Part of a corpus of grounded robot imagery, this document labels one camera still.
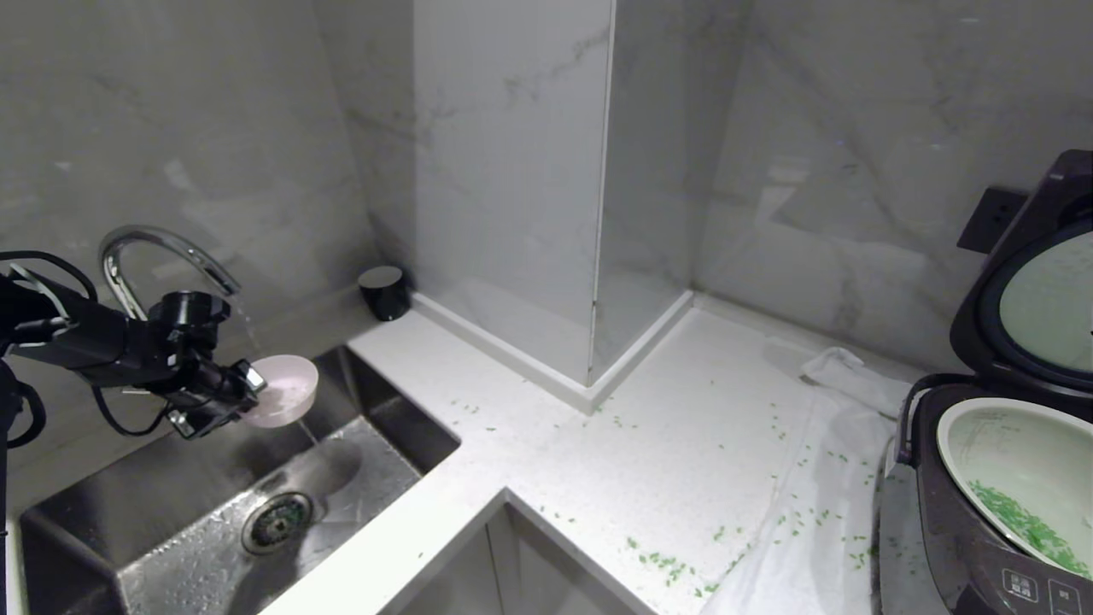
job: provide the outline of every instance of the black cable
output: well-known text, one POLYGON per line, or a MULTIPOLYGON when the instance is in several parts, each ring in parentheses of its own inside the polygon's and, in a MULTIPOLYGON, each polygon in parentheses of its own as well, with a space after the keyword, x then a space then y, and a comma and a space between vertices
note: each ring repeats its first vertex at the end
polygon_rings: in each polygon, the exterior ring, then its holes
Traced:
POLYGON ((20 397, 26 401, 26 406, 31 411, 31 427, 27 427, 22 436, 19 436, 14 440, 8 440, 9 449, 17 449, 30 443, 31 440, 37 438, 42 434, 42 430, 46 428, 46 406, 43 405, 38 392, 25 382, 20 382, 17 388, 20 397))
POLYGON ((160 414, 155 415, 155 421, 152 422, 152 425, 139 431, 131 431, 129 429, 126 429, 125 427, 121 427, 121 424, 114 418, 113 414, 110 414, 110 409, 106 405, 106 400, 103 398, 102 389, 93 385, 91 386, 91 394, 95 397, 95 404, 98 405, 98 412, 102 413, 103 418, 106 421, 106 423, 114 428, 114 431, 117 431, 122 436, 130 436, 130 437, 148 436, 149 434, 155 431, 156 427, 160 427, 160 423, 163 421, 163 417, 167 416, 167 413, 171 412, 171 404, 165 404, 163 406, 163 410, 160 411, 160 414))
POLYGON ((64 260, 60 256, 55 256, 48 251, 39 251, 37 249, 14 249, 10 251, 0 251, 0 260, 20 259, 45 260, 46 262, 62 269, 66 273, 75 277, 75 281, 80 282, 84 292, 87 293, 87 298, 98 300, 98 292, 95 291, 95 284, 91 282, 91 277, 85 275, 80 269, 77 269, 75 264, 64 260))

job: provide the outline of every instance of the cabinet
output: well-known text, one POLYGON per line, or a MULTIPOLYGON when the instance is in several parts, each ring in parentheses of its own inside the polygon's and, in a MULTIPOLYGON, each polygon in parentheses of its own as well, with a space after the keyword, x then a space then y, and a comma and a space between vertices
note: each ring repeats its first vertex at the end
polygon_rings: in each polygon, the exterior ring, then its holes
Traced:
POLYGON ((636 599, 624 601, 608 589, 513 506, 501 507, 483 527, 468 532, 469 542, 438 572, 415 579, 411 588, 420 590, 392 613, 638 615, 627 606, 637 604, 636 599))

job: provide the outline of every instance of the quartz countertop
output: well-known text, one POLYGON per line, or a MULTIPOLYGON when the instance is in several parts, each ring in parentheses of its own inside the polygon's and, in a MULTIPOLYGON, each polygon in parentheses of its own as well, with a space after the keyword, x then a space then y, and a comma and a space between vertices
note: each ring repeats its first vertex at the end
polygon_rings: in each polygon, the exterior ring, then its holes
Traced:
MULTIPOLYGON (((787 472, 813 395, 800 365, 832 345, 704 297, 586 416, 416 312, 374 328, 350 347, 460 447, 263 615, 379 613, 498 499, 638 612, 695 615, 787 472), (672 579, 653 553, 687 571, 672 579)), ((889 376, 918 374, 856 352, 889 376)))

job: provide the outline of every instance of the sink drain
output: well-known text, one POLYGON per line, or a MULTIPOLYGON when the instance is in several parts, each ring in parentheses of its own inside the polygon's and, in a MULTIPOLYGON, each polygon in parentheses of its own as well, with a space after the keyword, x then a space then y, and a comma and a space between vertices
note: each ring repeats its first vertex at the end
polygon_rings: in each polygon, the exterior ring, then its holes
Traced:
POLYGON ((277 551, 299 535, 312 521, 312 500, 303 494, 281 494, 263 504, 243 528, 243 548, 255 555, 277 551))

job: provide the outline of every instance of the white inner pot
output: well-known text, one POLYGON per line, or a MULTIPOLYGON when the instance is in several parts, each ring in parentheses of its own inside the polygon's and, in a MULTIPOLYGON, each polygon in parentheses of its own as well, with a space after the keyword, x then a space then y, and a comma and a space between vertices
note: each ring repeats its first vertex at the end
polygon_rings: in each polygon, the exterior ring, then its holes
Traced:
POLYGON ((1007 540, 1093 579, 1093 425, 1038 404, 980 398, 945 411, 938 446, 961 492, 1007 540))

